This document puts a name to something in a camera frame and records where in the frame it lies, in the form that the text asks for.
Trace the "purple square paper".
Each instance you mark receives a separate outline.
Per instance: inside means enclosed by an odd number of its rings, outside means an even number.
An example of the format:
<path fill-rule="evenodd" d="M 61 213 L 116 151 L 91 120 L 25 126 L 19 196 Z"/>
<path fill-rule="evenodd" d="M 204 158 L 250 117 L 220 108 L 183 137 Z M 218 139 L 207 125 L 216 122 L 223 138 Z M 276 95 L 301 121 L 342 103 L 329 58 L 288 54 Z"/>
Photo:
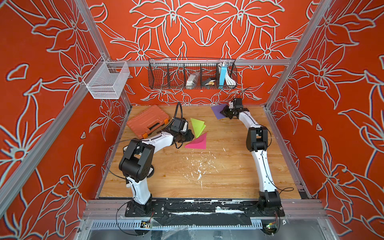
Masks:
<path fill-rule="evenodd" d="M 226 118 L 225 115 L 223 115 L 221 113 L 221 111 L 227 107 L 228 105 L 227 104 L 220 104 L 220 105 L 216 105 L 216 106 L 212 106 L 211 109 L 215 115 L 215 117 L 217 118 L 217 120 L 221 120 L 221 119 L 224 119 Z"/>

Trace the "lime green square paper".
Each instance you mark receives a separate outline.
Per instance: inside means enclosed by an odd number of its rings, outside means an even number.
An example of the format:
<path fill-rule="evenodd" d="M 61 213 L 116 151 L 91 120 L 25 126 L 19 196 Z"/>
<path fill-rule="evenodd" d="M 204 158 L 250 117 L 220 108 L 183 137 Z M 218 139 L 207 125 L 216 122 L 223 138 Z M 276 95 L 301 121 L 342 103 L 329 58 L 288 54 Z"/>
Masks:
<path fill-rule="evenodd" d="M 193 126 L 195 137 L 196 138 L 200 137 L 202 132 L 204 131 L 204 129 L 206 127 L 205 122 L 201 121 L 201 120 L 197 120 L 197 119 L 191 118 L 191 123 L 192 123 L 192 126 Z"/>

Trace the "magenta square paper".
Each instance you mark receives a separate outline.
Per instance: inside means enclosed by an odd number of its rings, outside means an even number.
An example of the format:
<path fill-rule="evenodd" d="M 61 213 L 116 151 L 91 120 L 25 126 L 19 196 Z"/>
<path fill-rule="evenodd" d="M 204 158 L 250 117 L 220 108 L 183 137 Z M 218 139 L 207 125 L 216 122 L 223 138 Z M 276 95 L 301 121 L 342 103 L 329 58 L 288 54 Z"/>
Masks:
<path fill-rule="evenodd" d="M 205 150 L 207 148 L 207 133 L 202 134 L 197 139 L 191 141 L 185 146 L 186 149 Z"/>

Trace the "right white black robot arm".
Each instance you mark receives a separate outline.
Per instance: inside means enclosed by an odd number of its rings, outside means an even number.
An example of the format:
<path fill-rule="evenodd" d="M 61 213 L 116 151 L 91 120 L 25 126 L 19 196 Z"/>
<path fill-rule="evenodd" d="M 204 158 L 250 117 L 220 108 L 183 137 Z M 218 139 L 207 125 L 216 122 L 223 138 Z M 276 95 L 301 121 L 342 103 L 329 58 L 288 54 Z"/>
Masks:
<path fill-rule="evenodd" d="M 279 217 L 282 208 L 281 198 L 273 181 L 267 157 L 270 134 L 268 128 L 259 124 L 245 108 L 231 109 L 226 106 L 221 114 L 229 119 L 240 120 L 248 130 L 246 147 L 255 161 L 259 178 L 259 200 L 255 208 L 265 213 L 273 211 Z"/>

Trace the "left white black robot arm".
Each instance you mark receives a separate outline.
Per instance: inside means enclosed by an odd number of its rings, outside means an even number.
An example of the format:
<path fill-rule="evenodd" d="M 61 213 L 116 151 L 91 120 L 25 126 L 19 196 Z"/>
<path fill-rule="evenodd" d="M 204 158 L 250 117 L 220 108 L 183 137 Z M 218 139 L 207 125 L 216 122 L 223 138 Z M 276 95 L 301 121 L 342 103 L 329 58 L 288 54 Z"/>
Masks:
<path fill-rule="evenodd" d="M 148 176 L 153 172 L 154 154 L 163 148 L 191 142 L 195 138 L 191 130 L 185 133 L 161 131 L 149 139 L 133 139 L 124 150 L 119 170 L 131 185 L 133 199 L 127 204 L 126 217 L 149 217 L 156 214 L 152 205 L 152 194 L 148 187 Z"/>

